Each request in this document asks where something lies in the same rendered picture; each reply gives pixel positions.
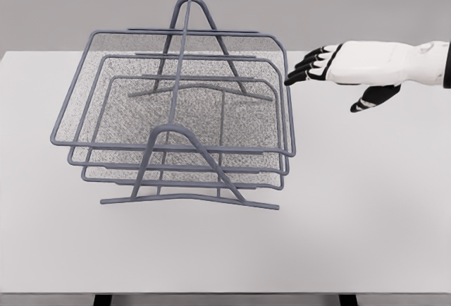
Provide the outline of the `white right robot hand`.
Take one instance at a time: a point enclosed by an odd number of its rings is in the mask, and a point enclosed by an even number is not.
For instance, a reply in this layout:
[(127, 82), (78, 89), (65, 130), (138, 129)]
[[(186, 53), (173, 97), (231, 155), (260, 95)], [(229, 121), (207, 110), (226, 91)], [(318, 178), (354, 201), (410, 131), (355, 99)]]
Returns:
[(397, 42), (348, 41), (308, 52), (285, 79), (284, 85), (308, 80), (337, 85), (366, 85), (350, 107), (352, 113), (372, 109), (394, 97), (407, 80), (407, 57), (413, 46)]

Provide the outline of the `grey mesh file tray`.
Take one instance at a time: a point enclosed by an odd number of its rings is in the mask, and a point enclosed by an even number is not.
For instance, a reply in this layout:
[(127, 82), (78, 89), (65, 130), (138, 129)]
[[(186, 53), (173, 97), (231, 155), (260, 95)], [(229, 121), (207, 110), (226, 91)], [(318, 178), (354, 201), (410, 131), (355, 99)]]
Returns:
[[(291, 157), (296, 149), (290, 92), (283, 86), (287, 70), (284, 48), (271, 35), (218, 31), (188, 31), (181, 78), (219, 76), (232, 81), (264, 78), (274, 82), (285, 107)], [(95, 104), (115, 77), (149, 75), (175, 81), (181, 39), (179, 30), (93, 32), (51, 133), (51, 142), (70, 147), (74, 153), (87, 148), (121, 149), (118, 142), (94, 142), (86, 136), (94, 121)]]
[[(169, 120), (175, 81), (170, 78), (115, 77), (95, 104), (94, 121), (86, 136), (94, 142), (118, 142), (121, 149), (87, 148), (76, 151), (72, 160), (83, 165), (88, 181), (129, 185), (151, 130)], [(175, 123), (192, 131), (213, 150), (218, 162), (238, 189), (280, 189), (288, 172), (290, 139), (285, 107), (277, 85), (264, 78), (186, 76), (175, 109)], [(205, 166), (193, 151), (163, 153), (163, 145), (189, 145), (177, 133), (157, 137), (157, 150), (150, 163)], [(150, 170), (146, 181), (215, 182), (215, 173)]]
[(275, 186), (295, 154), (279, 51), (88, 53), (52, 140), (88, 181)]

